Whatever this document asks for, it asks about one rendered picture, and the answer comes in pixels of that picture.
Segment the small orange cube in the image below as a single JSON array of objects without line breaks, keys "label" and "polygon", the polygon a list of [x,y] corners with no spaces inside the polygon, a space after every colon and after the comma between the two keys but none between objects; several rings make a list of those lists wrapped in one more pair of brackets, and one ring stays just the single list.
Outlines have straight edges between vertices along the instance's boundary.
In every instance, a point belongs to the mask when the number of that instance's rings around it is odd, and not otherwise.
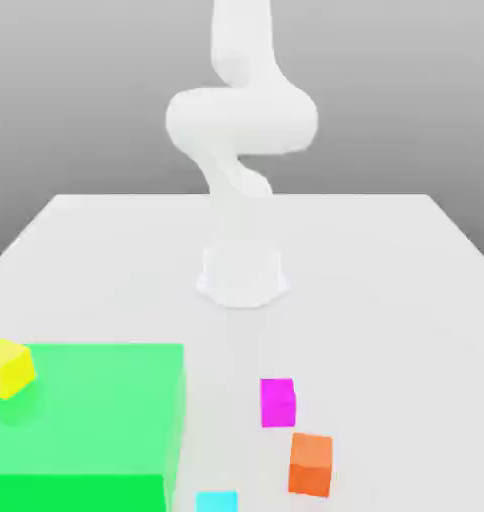
[{"label": "small orange cube", "polygon": [[331,437],[294,432],[291,441],[288,491],[328,498],[332,464]]}]

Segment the large green box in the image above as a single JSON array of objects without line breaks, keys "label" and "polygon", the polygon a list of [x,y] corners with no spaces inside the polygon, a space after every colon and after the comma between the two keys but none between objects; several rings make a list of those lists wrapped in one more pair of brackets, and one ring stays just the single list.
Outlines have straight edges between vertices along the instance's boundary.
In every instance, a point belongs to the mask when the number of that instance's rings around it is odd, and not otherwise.
[{"label": "large green box", "polygon": [[186,410],[180,344],[34,344],[0,399],[0,512],[172,512]]}]

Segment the small cyan cube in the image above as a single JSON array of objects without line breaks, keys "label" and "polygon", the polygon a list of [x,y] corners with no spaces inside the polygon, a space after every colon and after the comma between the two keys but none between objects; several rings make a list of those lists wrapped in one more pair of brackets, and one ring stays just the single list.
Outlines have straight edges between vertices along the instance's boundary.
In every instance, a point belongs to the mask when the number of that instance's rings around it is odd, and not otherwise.
[{"label": "small cyan cube", "polygon": [[195,512],[238,512],[238,493],[236,491],[198,492]]}]

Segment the small yellow cube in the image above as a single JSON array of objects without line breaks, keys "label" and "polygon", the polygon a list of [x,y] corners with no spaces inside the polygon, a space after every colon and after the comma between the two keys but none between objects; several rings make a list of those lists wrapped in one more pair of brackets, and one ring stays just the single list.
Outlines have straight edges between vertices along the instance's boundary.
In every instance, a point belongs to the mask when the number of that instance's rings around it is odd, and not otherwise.
[{"label": "small yellow cube", "polygon": [[0,339],[0,399],[10,399],[35,378],[30,348]]}]

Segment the small magenta cube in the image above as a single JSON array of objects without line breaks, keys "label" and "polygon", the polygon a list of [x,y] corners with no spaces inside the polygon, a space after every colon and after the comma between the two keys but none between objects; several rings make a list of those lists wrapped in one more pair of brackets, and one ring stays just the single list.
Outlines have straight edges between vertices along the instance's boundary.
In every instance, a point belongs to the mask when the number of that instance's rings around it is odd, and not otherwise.
[{"label": "small magenta cube", "polygon": [[263,428],[294,427],[296,402],[292,378],[260,379],[260,414]]}]

